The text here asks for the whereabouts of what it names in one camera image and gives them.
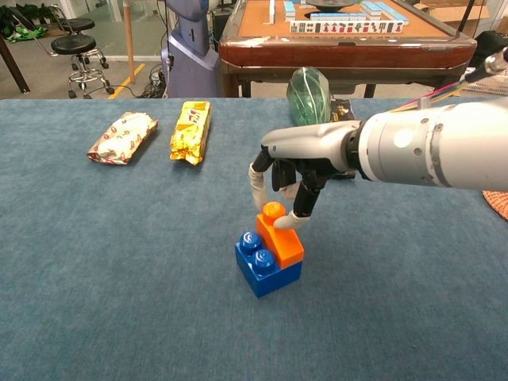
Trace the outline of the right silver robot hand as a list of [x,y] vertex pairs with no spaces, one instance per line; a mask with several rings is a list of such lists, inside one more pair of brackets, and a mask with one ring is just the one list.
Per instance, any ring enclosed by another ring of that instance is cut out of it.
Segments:
[[347,158],[348,139],[359,121],[339,121],[276,129],[261,139],[261,150],[248,167],[256,208],[267,204],[264,172],[275,170],[272,186],[294,201],[291,212],[273,222],[277,229],[298,229],[310,220],[321,189],[339,172],[353,169]]

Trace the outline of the orange building block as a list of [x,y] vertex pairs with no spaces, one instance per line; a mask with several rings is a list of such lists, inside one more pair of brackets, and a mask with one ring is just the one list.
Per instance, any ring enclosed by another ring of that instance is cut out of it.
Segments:
[[256,231],[264,245],[275,253],[278,265],[285,269],[304,260],[304,248],[294,229],[278,229],[275,220],[286,216],[280,202],[266,203],[256,217]]

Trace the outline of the blue building block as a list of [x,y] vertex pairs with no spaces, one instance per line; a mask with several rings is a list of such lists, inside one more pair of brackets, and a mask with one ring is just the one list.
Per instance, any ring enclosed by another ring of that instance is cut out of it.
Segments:
[[278,257],[253,231],[243,233],[235,244],[237,265],[257,298],[298,280],[302,261],[281,268]]

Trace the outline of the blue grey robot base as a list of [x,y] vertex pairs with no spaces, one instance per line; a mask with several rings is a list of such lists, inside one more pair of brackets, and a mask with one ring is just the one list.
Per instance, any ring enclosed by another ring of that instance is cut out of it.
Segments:
[[167,92],[170,98],[224,95],[218,53],[210,47],[209,0],[164,0],[177,17],[167,37]]

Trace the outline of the black red small box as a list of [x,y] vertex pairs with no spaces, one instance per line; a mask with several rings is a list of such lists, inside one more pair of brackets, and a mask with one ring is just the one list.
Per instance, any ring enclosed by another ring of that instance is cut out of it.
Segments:
[[330,121],[354,120],[352,104],[349,99],[333,98],[330,103]]

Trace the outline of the green spray bottle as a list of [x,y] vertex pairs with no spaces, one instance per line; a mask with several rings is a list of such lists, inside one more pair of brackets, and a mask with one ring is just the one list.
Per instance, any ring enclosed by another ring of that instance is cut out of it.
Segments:
[[287,87],[290,117],[295,126],[315,125],[330,121],[328,79],[316,68],[301,67],[295,71]]

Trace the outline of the brown mahjong table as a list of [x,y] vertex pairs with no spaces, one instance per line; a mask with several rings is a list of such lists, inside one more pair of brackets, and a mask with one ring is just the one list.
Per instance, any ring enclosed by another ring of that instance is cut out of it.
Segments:
[[283,0],[238,0],[218,44],[225,92],[240,83],[283,83],[315,67],[346,90],[366,84],[442,87],[465,72],[476,42],[402,0],[377,0],[408,18],[401,33],[290,33]]

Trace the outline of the gold foil snack packet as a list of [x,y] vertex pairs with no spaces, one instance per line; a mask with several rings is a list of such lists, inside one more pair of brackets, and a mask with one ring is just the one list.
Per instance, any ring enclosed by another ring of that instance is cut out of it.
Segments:
[[211,120],[211,103],[187,101],[183,103],[170,139],[171,160],[200,164],[205,155]]

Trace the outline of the row of mahjong tiles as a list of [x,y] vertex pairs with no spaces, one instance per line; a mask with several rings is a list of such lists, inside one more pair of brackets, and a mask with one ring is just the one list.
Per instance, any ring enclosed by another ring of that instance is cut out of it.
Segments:
[[393,34],[401,33],[403,21],[290,21],[290,33]]

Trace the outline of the black dish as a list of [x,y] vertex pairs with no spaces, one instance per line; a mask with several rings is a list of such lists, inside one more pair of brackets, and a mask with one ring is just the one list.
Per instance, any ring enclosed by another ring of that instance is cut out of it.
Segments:
[[308,5],[311,5],[321,12],[337,12],[342,8],[353,6],[358,0],[306,0]]

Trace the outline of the white red snack wrapper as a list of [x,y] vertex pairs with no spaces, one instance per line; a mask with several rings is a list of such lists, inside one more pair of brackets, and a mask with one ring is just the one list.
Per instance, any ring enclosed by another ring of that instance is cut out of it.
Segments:
[[158,121],[146,113],[125,112],[92,144],[87,158],[102,164],[126,165],[157,126]]

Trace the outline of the white plastic basket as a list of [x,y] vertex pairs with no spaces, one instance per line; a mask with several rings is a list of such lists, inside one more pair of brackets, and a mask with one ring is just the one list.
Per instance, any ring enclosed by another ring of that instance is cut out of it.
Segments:
[[462,87],[459,92],[474,91],[485,94],[508,96],[508,69],[499,75],[493,75]]

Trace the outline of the cardboard box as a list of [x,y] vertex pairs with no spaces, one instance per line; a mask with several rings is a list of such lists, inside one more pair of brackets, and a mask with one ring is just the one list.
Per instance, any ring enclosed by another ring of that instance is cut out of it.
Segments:
[[[443,22],[459,22],[468,7],[469,0],[418,0],[414,7]],[[487,0],[473,0],[468,20],[489,18]]]

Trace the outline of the round woven coaster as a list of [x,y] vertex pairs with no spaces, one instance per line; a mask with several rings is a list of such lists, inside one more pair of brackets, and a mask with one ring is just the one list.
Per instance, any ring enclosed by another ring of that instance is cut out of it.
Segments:
[[497,215],[508,222],[508,192],[485,190],[483,198]]

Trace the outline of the black bag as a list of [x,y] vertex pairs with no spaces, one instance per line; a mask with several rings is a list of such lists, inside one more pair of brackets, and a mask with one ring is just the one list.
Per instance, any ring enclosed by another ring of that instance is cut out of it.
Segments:
[[476,50],[470,60],[469,67],[478,67],[488,56],[508,46],[508,33],[495,31],[481,32],[475,39]]

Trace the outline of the wooden pole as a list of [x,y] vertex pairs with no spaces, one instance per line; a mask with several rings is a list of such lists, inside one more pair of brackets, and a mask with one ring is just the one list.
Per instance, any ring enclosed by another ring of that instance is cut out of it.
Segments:
[[133,32],[131,23],[131,1],[122,0],[123,16],[124,16],[124,27],[125,27],[125,40],[127,57],[129,63],[129,80],[131,83],[135,83],[135,67],[133,58]]

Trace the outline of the blue table cloth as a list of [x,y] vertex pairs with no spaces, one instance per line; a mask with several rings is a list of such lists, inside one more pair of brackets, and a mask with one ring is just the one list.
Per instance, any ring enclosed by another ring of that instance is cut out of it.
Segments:
[[[193,167],[179,100],[0,100],[0,381],[508,381],[508,222],[479,192],[331,181],[300,280],[257,298],[234,245],[287,104],[212,107]],[[89,160],[125,112],[158,126]]]

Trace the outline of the black round stool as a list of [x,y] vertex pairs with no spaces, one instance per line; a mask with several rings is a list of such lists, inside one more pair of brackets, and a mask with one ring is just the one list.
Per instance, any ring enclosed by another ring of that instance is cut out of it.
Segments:
[[[90,18],[85,17],[76,17],[76,18],[67,18],[64,15],[64,12],[57,4],[51,4],[48,6],[52,15],[56,18],[56,23],[59,26],[59,29],[66,32],[70,35],[81,35],[82,31],[92,29],[95,27],[95,23]],[[106,58],[104,57],[102,51],[98,48],[94,48],[89,52],[83,53],[82,58],[84,59],[85,64],[89,64],[89,58],[91,56],[96,56],[98,58],[99,63],[105,69],[109,68],[109,64],[106,62]]]
[[96,40],[82,33],[70,34],[58,37],[51,43],[50,56],[70,56],[73,72],[68,76],[68,97],[76,98],[72,85],[77,84],[85,99],[91,99],[86,93],[87,84],[99,80],[108,94],[113,94],[114,89],[110,81],[106,79],[102,70],[90,67],[90,56],[96,56],[104,69],[109,68],[106,57],[102,51],[96,48]]

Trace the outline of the dark wooden table leg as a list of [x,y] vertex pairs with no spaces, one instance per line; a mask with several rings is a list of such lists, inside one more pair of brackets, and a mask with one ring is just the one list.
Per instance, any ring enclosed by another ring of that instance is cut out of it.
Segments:
[[15,59],[13,58],[1,34],[0,34],[0,55],[2,56],[7,68],[9,69],[10,74],[12,75],[15,83],[17,84],[19,91],[22,94],[29,93],[30,92],[29,86],[25,81],[24,76],[22,75]]

